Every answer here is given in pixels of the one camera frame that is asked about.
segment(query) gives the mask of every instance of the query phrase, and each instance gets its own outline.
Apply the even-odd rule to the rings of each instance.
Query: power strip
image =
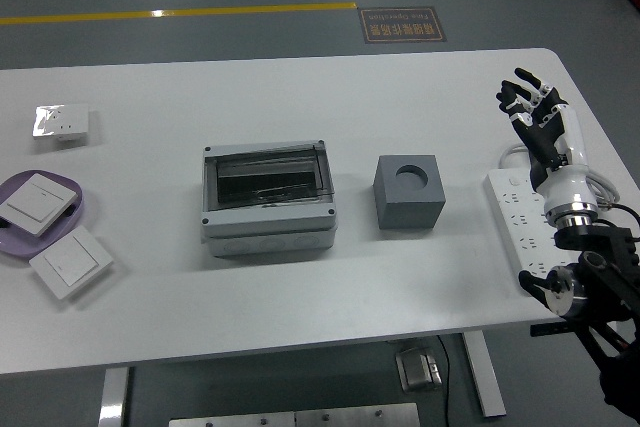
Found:
[[[556,265],[577,262],[578,253],[555,246],[544,216],[544,198],[534,192],[529,169],[489,171],[484,187],[516,274],[528,270],[544,278]]]

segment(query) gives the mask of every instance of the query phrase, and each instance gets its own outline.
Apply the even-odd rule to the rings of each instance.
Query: robotic arm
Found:
[[[520,285],[564,318],[600,369],[605,402],[640,423],[640,267],[628,228],[599,219],[601,209],[628,207],[598,198],[576,112],[558,91],[533,74],[516,69],[530,84],[503,81],[500,110],[529,150],[531,183],[545,199],[547,222],[557,229],[560,249],[581,251],[578,263],[558,266],[546,279],[522,271]],[[607,323],[632,319],[635,341],[628,343]],[[607,356],[592,334],[598,332],[618,355]]]

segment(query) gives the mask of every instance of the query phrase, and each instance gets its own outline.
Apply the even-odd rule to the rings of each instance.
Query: purple plate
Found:
[[[43,175],[65,186],[67,189],[73,190],[78,194],[78,197],[40,237],[36,237],[11,223],[6,227],[0,226],[0,252],[6,252],[7,254],[17,257],[34,257],[56,240],[71,232],[71,229],[80,217],[83,207],[82,189],[80,186],[71,179],[44,170],[27,170],[6,180],[0,185],[0,204],[18,190],[33,174]]]

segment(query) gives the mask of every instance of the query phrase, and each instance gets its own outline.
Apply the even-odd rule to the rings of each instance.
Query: table leg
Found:
[[[483,415],[485,417],[507,415],[484,334],[481,330],[474,330],[464,332],[462,335]]]
[[[128,383],[128,367],[107,369],[104,374],[98,427],[122,427]]]

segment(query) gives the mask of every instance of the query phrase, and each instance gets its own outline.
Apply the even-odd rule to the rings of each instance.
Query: foot pedal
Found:
[[[429,349],[415,348],[396,354],[400,383],[405,393],[442,387],[438,365]]]

